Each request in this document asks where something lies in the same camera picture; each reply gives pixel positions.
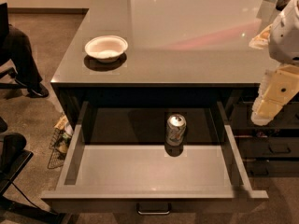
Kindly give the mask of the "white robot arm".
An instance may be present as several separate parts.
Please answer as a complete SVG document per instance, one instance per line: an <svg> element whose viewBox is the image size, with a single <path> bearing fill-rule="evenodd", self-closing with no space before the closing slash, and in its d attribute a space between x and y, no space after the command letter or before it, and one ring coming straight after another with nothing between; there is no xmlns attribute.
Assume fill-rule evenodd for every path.
<svg viewBox="0 0 299 224"><path fill-rule="evenodd" d="M275 71L265 71L252 106L251 121L264 126L299 92L299 0L290 0L249 46L268 48L269 56L279 62Z"/></svg>

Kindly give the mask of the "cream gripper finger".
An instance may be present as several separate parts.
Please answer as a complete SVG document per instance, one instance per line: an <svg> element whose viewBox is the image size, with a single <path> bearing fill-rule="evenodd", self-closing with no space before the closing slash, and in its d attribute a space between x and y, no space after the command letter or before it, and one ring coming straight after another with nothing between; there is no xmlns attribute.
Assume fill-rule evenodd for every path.
<svg viewBox="0 0 299 224"><path fill-rule="evenodd" d="M249 46L253 49L264 49L269 44L269 36L271 32L272 25L265 27L260 33L254 36L250 42Z"/></svg>
<svg viewBox="0 0 299 224"><path fill-rule="evenodd" d="M267 125L282 109L281 105L258 97L252 106L251 121L258 126Z"/></svg>

